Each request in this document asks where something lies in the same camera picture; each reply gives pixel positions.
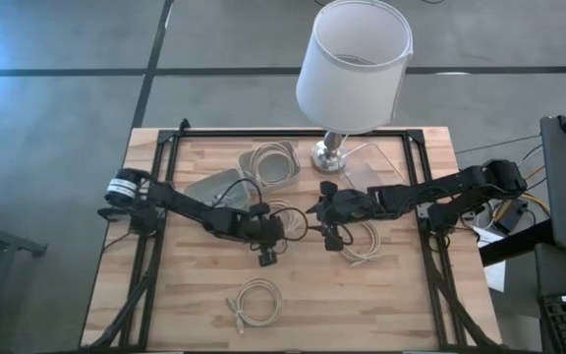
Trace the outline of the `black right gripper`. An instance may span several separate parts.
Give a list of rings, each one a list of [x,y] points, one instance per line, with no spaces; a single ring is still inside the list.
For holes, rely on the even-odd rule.
[[[337,226],[365,221],[378,214],[378,204],[366,193],[355,189],[343,189],[330,181],[319,184],[321,196],[318,202],[306,210],[306,214],[314,214],[319,225],[310,226],[313,230],[326,236],[338,236]]]

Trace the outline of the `small white connector piece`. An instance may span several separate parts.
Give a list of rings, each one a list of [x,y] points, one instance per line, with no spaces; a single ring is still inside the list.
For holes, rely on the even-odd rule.
[[[238,198],[239,195],[237,193],[225,192],[216,195],[206,204],[209,207],[230,207]]]

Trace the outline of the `silver table lamp white shade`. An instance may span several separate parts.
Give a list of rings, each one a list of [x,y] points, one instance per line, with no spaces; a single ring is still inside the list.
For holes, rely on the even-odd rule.
[[[296,84],[299,108],[325,130],[311,150],[314,169],[338,172],[346,136],[393,120],[413,54],[408,21],[385,2],[335,0],[319,10]]]

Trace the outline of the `white paper sheet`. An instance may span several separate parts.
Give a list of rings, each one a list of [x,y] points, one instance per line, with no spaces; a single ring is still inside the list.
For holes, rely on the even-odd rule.
[[[503,293],[505,289],[506,262],[487,265],[483,270],[488,288]]]
[[[491,243],[501,241],[503,239],[503,236],[500,236],[486,229],[475,227],[474,231],[477,234],[476,239],[479,248],[482,248]]]

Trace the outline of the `black power brick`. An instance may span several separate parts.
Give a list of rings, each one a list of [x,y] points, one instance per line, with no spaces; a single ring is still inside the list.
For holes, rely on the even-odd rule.
[[[518,199],[504,202],[495,217],[493,225],[504,233],[510,233],[518,225],[527,210],[528,203],[524,200]]]

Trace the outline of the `black aluminium rig frame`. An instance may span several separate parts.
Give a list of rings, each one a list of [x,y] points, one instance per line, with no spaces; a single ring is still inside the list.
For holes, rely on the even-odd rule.
[[[239,155],[260,144],[290,141],[297,148],[301,172],[296,183],[264,199],[283,199],[303,210],[314,205],[319,182],[331,180],[344,186],[341,177],[321,175],[312,167],[311,147],[324,135],[316,128],[252,129],[134,129],[124,166],[151,170],[160,133],[176,131],[160,143],[160,177],[173,178],[175,187],[186,187],[198,177],[239,166]],[[457,172],[448,129],[382,128],[347,139],[346,147],[377,144],[398,177],[416,184],[424,177]],[[475,338],[452,314],[439,290],[426,275],[451,266],[451,291],[468,312],[472,323],[489,343],[501,336],[484,276],[476,238],[469,230],[451,234],[448,250],[430,251],[427,237],[419,232],[414,212],[397,220],[373,221],[381,236],[378,259],[349,267],[338,253],[324,250],[323,238],[310,231],[304,240],[289,244],[278,263],[260,267],[256,252],[248,245],[223,241],[205,232],[194,221],[175,213],[164,236],[136,241],[129,236],[102,253],[95,279],[80,352],[375,352],[433,351],[442,345],[457,347],[457,328],[463,326],[465,343]],[[159,251],[159,271],[152,274],[152,289],[144,290],[129,324],[130,335],[118,337],[109,347],[91,347],[126,302],[127,290],[135,287],[135,275],[146,266],[152,252]],[[274,324],[236,330],[236,317],[226,305],[247,280],[265,277],[282,291],[282,316]]]

